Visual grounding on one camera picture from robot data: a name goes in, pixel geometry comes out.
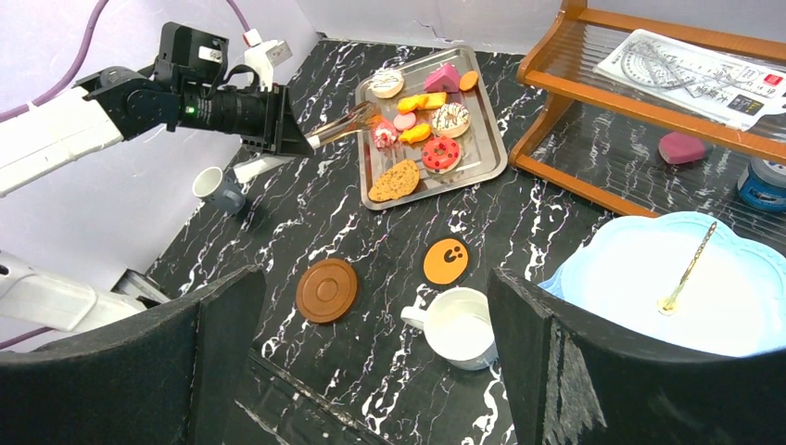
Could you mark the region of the red sprinkled donut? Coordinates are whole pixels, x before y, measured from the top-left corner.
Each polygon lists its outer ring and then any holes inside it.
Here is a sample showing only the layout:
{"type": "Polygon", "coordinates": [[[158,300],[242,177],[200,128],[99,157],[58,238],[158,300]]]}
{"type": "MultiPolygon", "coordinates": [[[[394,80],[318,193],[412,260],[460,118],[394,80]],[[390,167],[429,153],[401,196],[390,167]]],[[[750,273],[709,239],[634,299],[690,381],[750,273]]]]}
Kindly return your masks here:
{"type": "Polygon", "coordinates": [[[454,170],[462,155],[462,145],[458,141],[447,136],[438,136],[423,145],[421,161],[428,171],[443,174],[454,170]]]}

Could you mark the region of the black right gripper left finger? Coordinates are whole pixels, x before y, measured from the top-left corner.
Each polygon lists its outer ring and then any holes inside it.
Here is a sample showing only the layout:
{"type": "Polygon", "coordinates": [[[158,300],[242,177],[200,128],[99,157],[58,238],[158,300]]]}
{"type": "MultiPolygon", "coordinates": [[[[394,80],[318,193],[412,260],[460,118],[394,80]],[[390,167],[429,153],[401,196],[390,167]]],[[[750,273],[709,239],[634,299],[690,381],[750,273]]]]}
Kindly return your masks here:
{"type": "Polygon", "coordinates": [[[219,444],[266,281],[240,268],[113,324],[1,355],[5,444],[219,444]]]}

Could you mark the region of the steel food tongs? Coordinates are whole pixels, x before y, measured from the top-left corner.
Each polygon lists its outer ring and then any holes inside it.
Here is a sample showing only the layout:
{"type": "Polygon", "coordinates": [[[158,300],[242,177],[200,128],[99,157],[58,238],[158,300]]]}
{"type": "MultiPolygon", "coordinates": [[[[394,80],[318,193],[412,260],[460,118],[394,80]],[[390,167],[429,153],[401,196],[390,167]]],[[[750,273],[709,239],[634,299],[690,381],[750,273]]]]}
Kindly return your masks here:
{"type": "Polygon", "coordinates": [[[382,120],[380,105],[376,102],[363,101],[340,119],[307,134],[306,138],[311,147],[316,149],[350,134],[372,130],[382,120]]]}

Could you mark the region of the orange yellow pastry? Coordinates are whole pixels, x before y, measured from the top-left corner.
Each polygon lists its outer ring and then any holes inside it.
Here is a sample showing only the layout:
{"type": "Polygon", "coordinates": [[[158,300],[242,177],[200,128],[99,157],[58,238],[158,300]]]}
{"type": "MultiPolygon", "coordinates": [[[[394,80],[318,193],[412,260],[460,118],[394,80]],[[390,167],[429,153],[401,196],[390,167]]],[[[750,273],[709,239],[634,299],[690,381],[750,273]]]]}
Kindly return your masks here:
{"type": "Polygon", "coordinates": [[[414,125],[412,128],[403,131],[399,135],[399,141],[403,144],[411,145],[423,142],[428,139],[432,133],[432,127],[428,123],[420,123],[414,125]]]}

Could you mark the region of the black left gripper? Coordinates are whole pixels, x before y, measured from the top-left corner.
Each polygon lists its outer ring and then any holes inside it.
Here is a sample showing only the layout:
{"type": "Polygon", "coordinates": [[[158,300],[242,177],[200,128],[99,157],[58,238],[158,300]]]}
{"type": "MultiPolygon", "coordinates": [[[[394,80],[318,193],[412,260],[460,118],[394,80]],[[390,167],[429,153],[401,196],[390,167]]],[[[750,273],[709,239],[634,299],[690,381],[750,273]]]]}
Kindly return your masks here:
{"type": "Polygon", "coordinates": [[[229,41],[176,22],[162,26],[158,55],[140,69],[114,66],[75,84],[108,114],[123,140],[159,125],[238,135],[258,154],[310,158],[285,85],[263,87],[248,65],[228,66],[229,41]]]}

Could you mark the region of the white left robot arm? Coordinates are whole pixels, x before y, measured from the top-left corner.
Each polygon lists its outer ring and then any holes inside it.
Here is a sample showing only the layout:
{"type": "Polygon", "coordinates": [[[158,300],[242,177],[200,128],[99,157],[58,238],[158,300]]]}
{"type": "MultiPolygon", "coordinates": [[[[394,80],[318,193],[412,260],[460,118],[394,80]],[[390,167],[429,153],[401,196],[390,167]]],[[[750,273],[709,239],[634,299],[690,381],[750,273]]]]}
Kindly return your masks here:
{"type": "MultiPolygon", "coordinates": [[[[254,57],[228,64],[228,40],[164,24],[158,55],[141,70],[110,67],[39,108],[1,125],[1,192],[7,195],[87,155],[158,127],[238,135],[253,158],[235,168],[247,182],[293,157],[309,158],[322,138],[302,132],[285,86],[273,81],[256,32],[254,57]]],[[[1,256],[1,313],[44,329],[83,333],[143,312],[145,303],[1,256]]]]}

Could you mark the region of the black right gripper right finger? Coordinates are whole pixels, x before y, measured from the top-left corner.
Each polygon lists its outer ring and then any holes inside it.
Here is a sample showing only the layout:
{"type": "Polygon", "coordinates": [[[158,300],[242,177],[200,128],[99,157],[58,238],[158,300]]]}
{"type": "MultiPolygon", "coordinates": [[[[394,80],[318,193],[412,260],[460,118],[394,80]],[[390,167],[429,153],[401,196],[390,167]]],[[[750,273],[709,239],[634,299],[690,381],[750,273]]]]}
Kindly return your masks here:
{"type": "Polygon", "coordinates": [[[497,268],[489,312],[521,444],[781,444],[785,354],[646,337],[497,268]]]}

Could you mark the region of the brown chocolate chip cookie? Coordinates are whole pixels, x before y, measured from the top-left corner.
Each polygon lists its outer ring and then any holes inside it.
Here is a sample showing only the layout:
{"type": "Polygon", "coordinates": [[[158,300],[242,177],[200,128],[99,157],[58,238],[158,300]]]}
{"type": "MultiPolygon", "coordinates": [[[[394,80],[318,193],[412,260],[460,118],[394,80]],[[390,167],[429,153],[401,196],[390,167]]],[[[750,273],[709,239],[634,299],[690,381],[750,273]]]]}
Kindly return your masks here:
{"type": "Polygon", "coordinates": [[[420,183],[417,164],[411,159],[398,162],[373,184],[368,197],[373,202],[400,199],[412,194],[420,183]]]}

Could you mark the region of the pink layered cake slice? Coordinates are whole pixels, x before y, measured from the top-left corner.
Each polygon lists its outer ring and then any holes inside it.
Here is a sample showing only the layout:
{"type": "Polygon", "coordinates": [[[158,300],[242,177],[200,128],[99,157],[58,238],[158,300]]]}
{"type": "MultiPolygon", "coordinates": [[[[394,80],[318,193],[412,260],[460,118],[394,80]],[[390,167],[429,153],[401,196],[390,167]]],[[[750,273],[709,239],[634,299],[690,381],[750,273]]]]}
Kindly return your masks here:
{"type": "Polygon", "coordinates": [[[383,116],[375,116],[370,125],[370,135],[375,148],[383,149],[399,141],[397,128],[383,116]]]}

